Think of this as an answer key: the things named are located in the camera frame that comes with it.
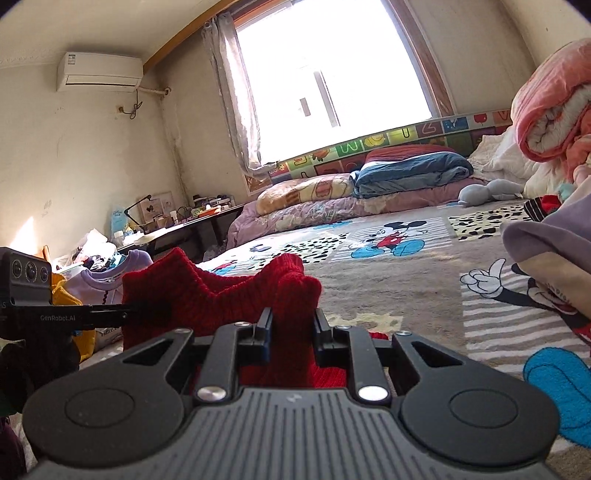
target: circular pad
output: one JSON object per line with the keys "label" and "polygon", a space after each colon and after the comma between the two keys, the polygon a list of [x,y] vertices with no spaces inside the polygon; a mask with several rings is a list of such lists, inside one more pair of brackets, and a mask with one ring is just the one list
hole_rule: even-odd
{"label": "circular pad", "polygon": [[55,380],[27,401],[23,426],[50,460],[111,468],[146,458],[168,443],[184,417],[162,370],[114,362]]}
{"label": "circular pad", "polygon": [[450,402],[454,416],[472,427],[498,429],[517,416],[517,405],[507,395],[494,390],[466,390]]}
{"label": "circular pad", "polygon": [[80,392],[66,404],[66,415],[81,427],[106,428],[124,421],[134,410],[134,399],[113,388]]}
{"label": "circular pad", "polygon": [[428,450],[494,468],[548,455],[559,419],[541,391],[479,365],[433,371],[408,392],[400,409],[408,432]]}

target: metal screw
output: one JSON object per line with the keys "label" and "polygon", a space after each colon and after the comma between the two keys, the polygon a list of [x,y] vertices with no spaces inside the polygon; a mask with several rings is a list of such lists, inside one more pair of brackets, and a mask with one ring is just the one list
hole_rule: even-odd
{"label": "metal screw", "polygon": [[367,387],[361,387],[357,395],[367,401],[380,401],[388,396],[388,390],[377,385],[368,385]]}
{"label": "metal screw", "polygon": [[220,401],[226,398],[227,394],[222,387],[216,387],[215,385],[197,390],[199,400],[203,401]]}

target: pink blanket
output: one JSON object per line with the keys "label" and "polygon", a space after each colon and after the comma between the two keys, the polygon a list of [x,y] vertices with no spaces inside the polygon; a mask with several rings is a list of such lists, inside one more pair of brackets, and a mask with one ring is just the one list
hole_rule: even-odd
{"label": "pink blanket", "polygon": [[567,178],[591,153],[591,38],[572,42],[538,67],[511,107],[515,137],[527,158],[561,158]]}
{"label": "pink blanket", "polygon": [[483,180],[468,178],[433,189],[381,195],[371,199],[347,197],[294,205],[268,215],[258,216],[256,202],[248,203],[228,230],[228,248],[238,247],[270,233],[288,232],[306,226],[327,225],[350,218],[402,212],[442,205],[457,200],[460,190]]}

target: colorful wall border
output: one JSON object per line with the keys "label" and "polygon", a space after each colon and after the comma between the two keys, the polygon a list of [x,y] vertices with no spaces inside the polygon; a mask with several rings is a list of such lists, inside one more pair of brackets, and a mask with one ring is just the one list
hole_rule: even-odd
{"label": "colorful wall border", "polygon": [[277,184],[327,173],[351,172],[363,165],[368,152],[390,145],[433,143],[451,147],[460,155],[468,157],[481,142],[482,135],[500,135],[511,124],[509,110],[431,119],[355,138],[279,162],[277,168],[269,172],[269,176],[271,182]]}

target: lavender cloth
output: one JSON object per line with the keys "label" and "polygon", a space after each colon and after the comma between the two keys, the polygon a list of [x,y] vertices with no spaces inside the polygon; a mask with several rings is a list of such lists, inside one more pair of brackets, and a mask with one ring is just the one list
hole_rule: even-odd
{"label": "lavender cloth", "polygon": [[346,197],[306,202],[265,216],[258,216],[256,213],[256,202],[248,203],[228,230],[228,249],[271,233],[336,223],[350,218],[443,205],[457,200],[462,188],[485,183],[483,180],[468,178],[442,187],[393,193],[371,199]]}
{"label": "lavender cloth", "polygon": [[84,305],[116,304],[123,301],[123,275],[143,270],[152,258],[143,250],[131,250],[127,258],[115,268],[104,272],[82,270],[67,280],[63,287]]}
{"label": "lavender cloth", "polygon": [[517,263],[554,252],[591,273],[591,194],[562,206],[541,222],[506,223],[502,238]]}

